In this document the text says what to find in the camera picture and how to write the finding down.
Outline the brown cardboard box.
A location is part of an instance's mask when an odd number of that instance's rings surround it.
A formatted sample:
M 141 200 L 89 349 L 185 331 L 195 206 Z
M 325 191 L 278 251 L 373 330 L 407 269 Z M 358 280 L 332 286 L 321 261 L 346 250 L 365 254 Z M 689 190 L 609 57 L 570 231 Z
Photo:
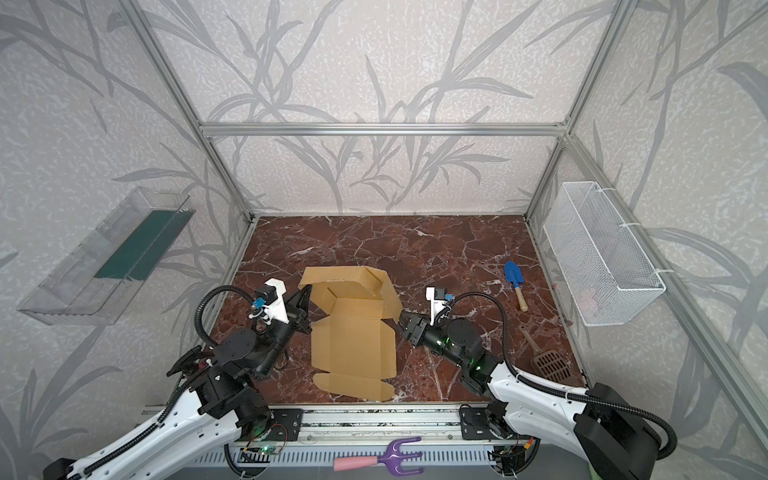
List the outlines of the brown cardboard box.
M 395 330 L 403 306 L 386 271 L 368 266 L 314 266 L 301 287 L 325 317 L 311 326 L 314 384 L 334 395 L 389 401 L 397 375 Z

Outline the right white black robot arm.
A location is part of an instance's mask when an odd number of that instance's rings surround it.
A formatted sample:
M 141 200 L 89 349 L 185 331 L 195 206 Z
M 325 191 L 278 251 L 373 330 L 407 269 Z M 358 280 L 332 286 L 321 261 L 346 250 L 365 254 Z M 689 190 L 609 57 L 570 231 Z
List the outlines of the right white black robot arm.
M 451 361 L 461 384 L 488 398 L 485 415 L 500 438 L 527 435 L 586 460 L 602 479 L 648 479 L 678 446 L 663 418 L 629 405 L 614 389 L 589 389 L 546 380 L 514 366 L 508 353 L 483 346 L 473 322 L 453 307 L 469 293 L 445 295 L 427 314 L 402 311 L 398 325 L 415 347 Z

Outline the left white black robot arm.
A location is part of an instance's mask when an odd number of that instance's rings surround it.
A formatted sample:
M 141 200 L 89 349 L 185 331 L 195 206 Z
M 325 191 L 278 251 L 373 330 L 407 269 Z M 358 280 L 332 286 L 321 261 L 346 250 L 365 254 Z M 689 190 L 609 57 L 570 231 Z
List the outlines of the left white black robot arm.
M 216 341 L 202 320 L 208 304 L 223 293 L 248 303 L 250 324 Z M 274 416 L 256 384 L 270 377 L 295 333 L 310 333 L 311 293 L 305 285 L 289 294 L 278 279 L 253 293 L 234 285 L 209 291 L 193 317 L 202 342 L 169 370 L 182 378 L 162 410 L 89 456 L 52 462 L 44 478 L 161 479 L 212 448 L 267 432 Z

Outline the small green lit circuit board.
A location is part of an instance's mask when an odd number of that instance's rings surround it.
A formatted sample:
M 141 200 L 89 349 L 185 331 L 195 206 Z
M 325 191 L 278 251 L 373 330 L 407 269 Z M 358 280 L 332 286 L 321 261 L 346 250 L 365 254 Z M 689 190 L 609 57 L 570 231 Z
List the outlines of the small green lit circuit board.
M 240 451 L 239 461 L 245 464 L 267 464 L 282 453 L 282 445 L 246 447 Z

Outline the purple pink garden fork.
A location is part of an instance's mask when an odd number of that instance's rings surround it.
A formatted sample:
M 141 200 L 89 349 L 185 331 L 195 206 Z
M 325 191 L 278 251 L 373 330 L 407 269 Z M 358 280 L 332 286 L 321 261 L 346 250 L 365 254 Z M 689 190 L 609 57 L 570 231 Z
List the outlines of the purple pink garden fork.
M 385 452 L 381 455 L 353 456 L 336 458 L 333 462 L 333 470 L 336 472 L 356 470 L 366 467 L 372 467 L 382 464 L 388 472 L 394 477 L 408 477 L 420 475 L 424 472 L 423 468 L 405 469 L 403 462 L 405 460 L 420 459 L 422 452 L 403 453 L 402 446 L 407 443 L 420 442 L 420 437 L 409 437 L 393 440 L 387 446 Z

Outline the red black handled tool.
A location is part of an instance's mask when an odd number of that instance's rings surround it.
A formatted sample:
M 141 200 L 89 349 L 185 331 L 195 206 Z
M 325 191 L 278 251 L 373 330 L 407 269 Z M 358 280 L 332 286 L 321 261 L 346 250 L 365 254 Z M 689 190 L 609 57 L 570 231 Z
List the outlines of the red black handled tool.
M 214 356 L 212 347 L 196 345 L 184 353 L 166 372 L 167 377 L 181 374 L 185 381 L 190 381 L 188 387 L 195 389 L 209 377 L 216 377 L 221 368 Z

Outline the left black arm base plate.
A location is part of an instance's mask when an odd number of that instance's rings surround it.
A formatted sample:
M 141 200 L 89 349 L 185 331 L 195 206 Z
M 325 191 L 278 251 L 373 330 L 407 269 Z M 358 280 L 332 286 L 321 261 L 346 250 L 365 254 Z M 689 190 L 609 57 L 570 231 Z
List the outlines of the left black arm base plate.
M 246 430 L 241 441 L 295 442 L 298 440 L 304 411 L 300 408 L 271 410 L 272 417 L 263 424 Z

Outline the aluminium front rail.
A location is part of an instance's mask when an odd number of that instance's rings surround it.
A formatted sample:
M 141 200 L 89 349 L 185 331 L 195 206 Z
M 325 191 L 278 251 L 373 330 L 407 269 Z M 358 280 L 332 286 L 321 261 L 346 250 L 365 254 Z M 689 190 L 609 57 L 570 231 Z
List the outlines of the aluminium front rail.
M 416 437 L 425 445 L 459 445 L 461 443 L 504 445 L 493 440 L 463 440 L 457 403 L 333 403 L 284 404 L 278 408 L 300 408 L 304 411 L 298 440 L 295 442 L 241 441 L 247 429 L 235 425 L 236 415 L 230 413 L 220 420 L 200 416 L 196 412 L 172 413 L 153 431 L 146 441 L 151 451 L 169 452 L 178 448 L 184 454 L 206 453 L 226 443 L 238 447 L 282 445 L 286 447 L 384 445 L 392 440 Z M 516 432 L 533 435 L 545 443 L 553 438 L 533 431 L 540 419 L 525 410 L 524 419 L 530 425 L 517 427 Z

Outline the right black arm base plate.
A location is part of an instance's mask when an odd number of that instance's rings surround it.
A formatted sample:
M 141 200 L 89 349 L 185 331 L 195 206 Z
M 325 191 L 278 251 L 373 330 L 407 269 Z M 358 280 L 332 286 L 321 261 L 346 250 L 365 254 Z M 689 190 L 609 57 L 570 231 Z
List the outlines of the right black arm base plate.
M 458 408 L 463 440 L 493 440 L 505 444 L 537 445 L 540 440 L 516 432 L 505 420 L 506 403 L 493 401 L 487 405 L 461 404 Z

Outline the clear plastic wall bin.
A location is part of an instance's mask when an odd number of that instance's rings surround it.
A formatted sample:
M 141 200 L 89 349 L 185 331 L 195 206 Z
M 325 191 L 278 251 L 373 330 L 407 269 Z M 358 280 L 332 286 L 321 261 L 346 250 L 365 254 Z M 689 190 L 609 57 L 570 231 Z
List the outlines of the clear plastic wall bin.
M 135 188 L 18 311 L 51 326 L 115 324 L 194 214 L 186 193 Z

